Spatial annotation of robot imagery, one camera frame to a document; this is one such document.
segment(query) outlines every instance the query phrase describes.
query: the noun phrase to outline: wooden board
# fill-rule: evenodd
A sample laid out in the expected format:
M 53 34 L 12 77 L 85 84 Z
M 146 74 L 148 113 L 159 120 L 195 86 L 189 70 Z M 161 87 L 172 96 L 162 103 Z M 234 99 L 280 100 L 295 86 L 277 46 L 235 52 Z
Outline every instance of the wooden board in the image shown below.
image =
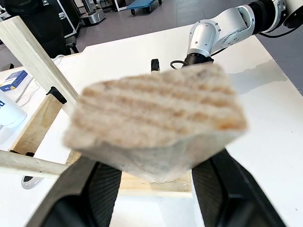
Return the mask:
M 149 183 L 122 172 L 119 195 L 192 198 L 191 171 L 172 182 Z
M 70 116 L 79 95 L 53 63 L 22 19 L 20 17 L 12 17 L 1 22 L 0 39 L 45 91 L 50 90 L 51 87 L 56 87 L 59 90 L 67 100 L 63 109 Z
M 22 155 L 27 152 L 35 153 L 62 106 L 52 94 L 47 95 L 11 150 Z

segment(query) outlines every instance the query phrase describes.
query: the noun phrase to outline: wooden plank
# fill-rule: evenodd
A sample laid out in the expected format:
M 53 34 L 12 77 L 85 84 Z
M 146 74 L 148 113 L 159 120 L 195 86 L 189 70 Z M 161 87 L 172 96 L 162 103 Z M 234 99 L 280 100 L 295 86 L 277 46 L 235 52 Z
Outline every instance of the wooden plank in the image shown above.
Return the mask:
M 56 97 L 48 94 L 11 150 L 22 155 L 26 155 L 27 152 L 35 153 L 62 106 L 63 104 Z
M 50 90 L 51 87 L 56 87 L 60 91 L 67 100 L 63 109 L 70 116 L 79 95 L 49 58 L 22 19 L 12 17 L 1 22 L 0 39 L 45 91 Z
M 57 179 L 68 166 L 0 150 L 0 172 Z
M 191 172 L 187 171 L 183 176 L 164 183 L 149 183 L 122 172 L 119 195 L 192 198 Z
M 74 164 L 80 157 L 81 157 L 81 153 L 80 153 L 80 152 L 71 150 L 71 151 L 70 151 L 70 154 L 68 155 L 68 158 L 67 158 L 65 164 L 71 166 L 71 165 Z

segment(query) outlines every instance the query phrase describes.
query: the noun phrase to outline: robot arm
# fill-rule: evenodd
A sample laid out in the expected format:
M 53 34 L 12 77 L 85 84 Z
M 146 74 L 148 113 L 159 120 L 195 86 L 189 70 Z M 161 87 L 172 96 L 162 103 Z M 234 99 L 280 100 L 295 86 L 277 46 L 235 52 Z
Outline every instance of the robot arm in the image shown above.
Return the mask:
M 212 19 L 198 21 L 189 34 L 187 64 L 213 61 L 211 55 L 282 23 L 288 28 L 303 23 L 303 0 L 258 0 L 227 9 Z

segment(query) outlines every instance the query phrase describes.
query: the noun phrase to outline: white table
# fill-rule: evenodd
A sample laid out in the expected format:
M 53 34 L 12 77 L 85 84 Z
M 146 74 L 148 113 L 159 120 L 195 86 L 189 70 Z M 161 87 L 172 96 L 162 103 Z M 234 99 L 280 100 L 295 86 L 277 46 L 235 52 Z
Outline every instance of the white table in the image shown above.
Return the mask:
M 174 28 L 87 47 L 74 63 L 69 63 L 73 66 L 62 72 L 81 92 L 97 81 L 149 73 L 153 58 L 159 59 L 161 70 L 168 70 L 172 60 L 185 58 L 190 28 Z M 300 181 L 303 97 L 255 37 L 226 49 L 216 55 L 215 61 L 230 74 L 250 123 L 246 135 L 227 147 L 229 153 L 252 173 L 287 226 L 303 226 L 303 183 Z M 60 139 L 67 122 L 67 116 L 61 111 L 35 157 L 51 161 L 61 157 L 59 153 L 64 148 L 55 140 Z M 3 220 L 9 221 L 10 226 L 24 224 L 53 184 L 45 180 L 37 188 L 24 192 L 21 187 L 17 188 L 21 179 L 18 177 L 14 186 L 7 185 L 6 209 L 0 213 L 1 226 Z M 24 214 L 22 221 L 13 218 L 16 209 Z M 200 222 L 194 199 L 119 196 L 111 226 L 194 227 L 200 226 Z

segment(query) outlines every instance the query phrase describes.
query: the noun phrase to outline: wooden stick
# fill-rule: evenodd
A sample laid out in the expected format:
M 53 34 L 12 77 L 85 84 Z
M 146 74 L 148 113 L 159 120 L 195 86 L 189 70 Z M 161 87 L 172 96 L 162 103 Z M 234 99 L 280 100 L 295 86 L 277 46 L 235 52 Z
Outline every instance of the wooden stick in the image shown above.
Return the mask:
M 46 91 L 51 87 L 59 90 L 67 100 L 63 109 L 70 116 L 79 95 L 49 58 L 22 19 L 12 17 L 1 22 L 0 39 Z
M 0 172 L 58 179 L 68 166 L 0 150 Z
M 11 150 L 22 155 L 26 155 L 27 152 L 35 153 L 62 106 L 56 97 L 48 94 Z

